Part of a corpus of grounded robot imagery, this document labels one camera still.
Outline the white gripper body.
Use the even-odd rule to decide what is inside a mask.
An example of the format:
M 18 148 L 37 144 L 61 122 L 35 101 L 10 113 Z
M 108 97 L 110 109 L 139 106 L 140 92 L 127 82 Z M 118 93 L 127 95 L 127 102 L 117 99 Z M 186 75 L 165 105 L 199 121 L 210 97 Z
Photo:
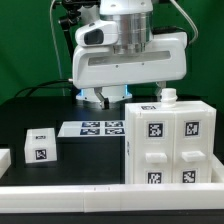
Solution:
M 155 35 L 145 51 L 115 54 L 112 46 L 77 46 L 73 84 L 78 89 L 172 81 L 186 75 L 185 32 Z

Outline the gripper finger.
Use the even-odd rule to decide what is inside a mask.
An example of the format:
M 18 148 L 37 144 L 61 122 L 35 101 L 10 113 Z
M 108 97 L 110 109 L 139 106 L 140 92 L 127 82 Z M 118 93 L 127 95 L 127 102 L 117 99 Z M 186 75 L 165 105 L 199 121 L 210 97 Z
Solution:
M 157 87 L 155 90 L 155 95 L 156 95 L 157 99 L 160 99 L 161 92 L 166 87 L 166 82 L 165 81 L 157 82 L 156 85 L 157 85 Z
M 109 99 L 105 98 L 102 94 L 102 88 L 101 87 L 97 87 L 94 89 L 94 93 L 96 95 L 96 97 L 99 99 L 100 101 L 100 106 L 103 109 L 108 109 L 109 108 Z

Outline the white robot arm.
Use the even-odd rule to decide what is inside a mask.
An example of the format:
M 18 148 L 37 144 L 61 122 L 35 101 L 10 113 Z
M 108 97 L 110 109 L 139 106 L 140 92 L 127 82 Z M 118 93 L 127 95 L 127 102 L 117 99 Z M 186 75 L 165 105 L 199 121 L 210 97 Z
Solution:
M 186 75 L 187 34 L 154 34 L 152 0 L 101 0 L 99 19 L 75 33 L 73 84 L 92 89 L 178 80 Z

